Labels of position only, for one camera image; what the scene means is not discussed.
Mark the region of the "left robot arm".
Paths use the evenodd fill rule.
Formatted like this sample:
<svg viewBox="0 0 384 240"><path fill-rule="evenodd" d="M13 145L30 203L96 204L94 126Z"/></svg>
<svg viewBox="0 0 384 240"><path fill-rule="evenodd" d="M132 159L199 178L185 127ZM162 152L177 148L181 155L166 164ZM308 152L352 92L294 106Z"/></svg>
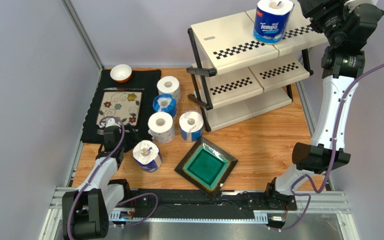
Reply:
<svg viewBox="0 0 384 240"><path fill-rule="evenodd" d="M130 193L125 179L113 180L124 159L124 153L142 140L131 126L108 126L103 130L103 143L86 180L76 190L62 197L62 233L65 240L92 240L106 237L109 215L116 204Z"/></svg>

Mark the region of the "dotted white paper roll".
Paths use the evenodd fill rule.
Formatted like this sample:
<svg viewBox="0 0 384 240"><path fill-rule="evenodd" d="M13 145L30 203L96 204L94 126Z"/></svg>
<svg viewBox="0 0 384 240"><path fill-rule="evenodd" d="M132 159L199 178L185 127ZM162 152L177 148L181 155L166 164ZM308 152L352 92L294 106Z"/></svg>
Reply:
<svg viewBox="0 0 384 240"><path fill-rule="evenodd" d="M166 112L155 112L148 120L148 133L152 139L161 144L167 144L175 138L173 118Z"/></svg>

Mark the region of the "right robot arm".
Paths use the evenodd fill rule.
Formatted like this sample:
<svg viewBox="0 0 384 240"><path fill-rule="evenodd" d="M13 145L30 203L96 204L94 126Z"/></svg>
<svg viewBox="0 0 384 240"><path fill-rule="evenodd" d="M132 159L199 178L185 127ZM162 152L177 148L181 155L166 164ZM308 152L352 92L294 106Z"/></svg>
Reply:
<svg viewBox="0 0 384 240"><path fill-rule="evenodd" d="M372 3L349 6L347 0L302 0L302 14L329 45L321 59L323 98L318 123L310 144L296 143L291 166L268 183L265 204L270 209L289 205L295 190L315 175L327 182L332 170L345 166L345 128L350 104L363 76L366 58L363 47L384 16Z"/></svg>

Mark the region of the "blue paper roll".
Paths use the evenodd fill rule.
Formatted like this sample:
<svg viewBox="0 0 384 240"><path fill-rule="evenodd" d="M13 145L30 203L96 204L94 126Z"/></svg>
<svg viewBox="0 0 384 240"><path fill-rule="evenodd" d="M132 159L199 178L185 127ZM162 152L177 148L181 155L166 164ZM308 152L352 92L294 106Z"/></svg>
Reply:
<svg viewBox="0 0 384 240"><path fill-rule="evenodd" d="M177 116L177 100L171 94L160 94L152 102L152 108L155 113L165 112L171 115L173 119Z"/></svg>

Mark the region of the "dark blue roll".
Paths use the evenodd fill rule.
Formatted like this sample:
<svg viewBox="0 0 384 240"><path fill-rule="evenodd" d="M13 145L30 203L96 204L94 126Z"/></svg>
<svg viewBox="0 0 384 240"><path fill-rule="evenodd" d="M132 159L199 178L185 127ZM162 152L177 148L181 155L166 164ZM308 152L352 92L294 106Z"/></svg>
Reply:
<svg viewBox="0 0 384 240"><path fill-rule="evenodd" d="M147 173L157 171L163 163L160 149L155 143L149 140L139 142L133 148L132 156L140 168Z"/></svg>

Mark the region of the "Tempo paper roll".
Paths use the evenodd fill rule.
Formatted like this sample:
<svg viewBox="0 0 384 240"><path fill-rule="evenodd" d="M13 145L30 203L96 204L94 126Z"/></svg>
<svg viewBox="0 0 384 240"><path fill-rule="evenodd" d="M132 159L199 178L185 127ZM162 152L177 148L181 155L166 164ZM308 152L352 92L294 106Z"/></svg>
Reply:
<svg viewBox="0 0 384 240"><path fill-rule="evenodd" d="M266 45L279 43L286 33L294 7L291 0L260 0L256 5L254 38Z"/></svg>

